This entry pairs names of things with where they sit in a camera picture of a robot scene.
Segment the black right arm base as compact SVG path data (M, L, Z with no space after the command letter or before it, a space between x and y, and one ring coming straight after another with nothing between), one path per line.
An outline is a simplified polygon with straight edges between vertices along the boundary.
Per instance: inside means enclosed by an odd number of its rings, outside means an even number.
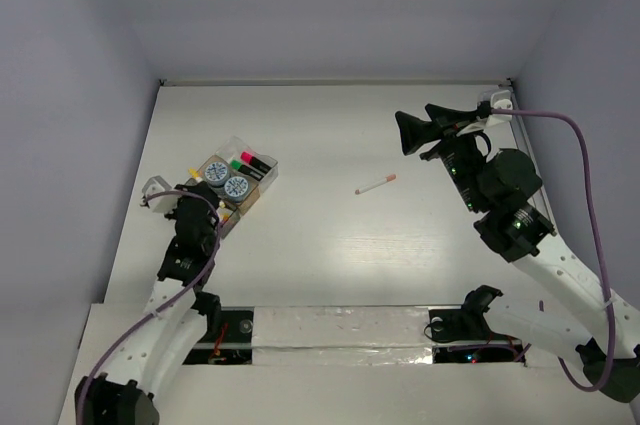
M502 292L481 285L457 308L429 311L423 335L435 346L435 364L525 363L525 349L515 338L493 332L486 320L492 302Z

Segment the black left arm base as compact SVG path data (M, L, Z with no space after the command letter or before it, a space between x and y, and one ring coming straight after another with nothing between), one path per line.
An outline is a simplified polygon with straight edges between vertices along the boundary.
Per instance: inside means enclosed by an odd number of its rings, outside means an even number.
M254 309L227 308L218 295L200 292L192 306L206 318L206 333L188 353L184 365L251 365Z

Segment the blue paint jar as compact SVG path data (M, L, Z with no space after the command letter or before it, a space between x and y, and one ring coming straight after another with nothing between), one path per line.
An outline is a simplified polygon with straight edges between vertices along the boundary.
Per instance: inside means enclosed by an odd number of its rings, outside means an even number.
M233 203L242 203L251 191L250 182L243 176L231 176L224 183L224 193Z
M213 188L221 188L230 177L229 165L224 161L209 163L203 172L204 180Z

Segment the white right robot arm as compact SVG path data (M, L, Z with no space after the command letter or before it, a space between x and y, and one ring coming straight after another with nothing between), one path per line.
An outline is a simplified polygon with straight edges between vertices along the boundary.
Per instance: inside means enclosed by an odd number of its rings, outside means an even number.
M455 309L431 313L424 334L437 344L513 336L581 369L585 392L630 403L639 395L639 311L594 273L531 203L542 180L518 149L480 151L486 128L515 115L510 104L459 111L428 104L427 120L398 111L402 152L440 160L466 208L480 214L474 228L484 244L539 285L570 313L568 320L521 307L501 290L481 285ZM421 148L428 145L428 151Z

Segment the pink tip black highlighter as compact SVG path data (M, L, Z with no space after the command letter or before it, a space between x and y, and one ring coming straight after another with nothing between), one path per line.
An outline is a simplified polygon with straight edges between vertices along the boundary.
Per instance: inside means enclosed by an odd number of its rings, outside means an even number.
M241 160L247 165L253 167L258 170L262 174L267 174L271 170L271 166L263 162L261 159L251 154L250 152L244 151L241 153Z

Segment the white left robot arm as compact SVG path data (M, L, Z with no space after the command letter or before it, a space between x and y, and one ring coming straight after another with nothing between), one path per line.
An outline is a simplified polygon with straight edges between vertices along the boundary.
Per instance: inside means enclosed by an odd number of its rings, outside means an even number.
M78 424L157 424L157 400L198 340L221 328L220 299L205 291L221 240L219 196L204 182L157 194L173 198L166 217L175 223L141 318L83 377L74 392Z

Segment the green tip black highlighter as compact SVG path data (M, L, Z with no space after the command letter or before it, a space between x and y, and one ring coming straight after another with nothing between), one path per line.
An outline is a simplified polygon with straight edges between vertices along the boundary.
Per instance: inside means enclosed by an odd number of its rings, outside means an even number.
M232 160L231 167L237 172L249 176L258 182L260 182L264 178L264 176L260 172L252 169L250 166L238 160Z

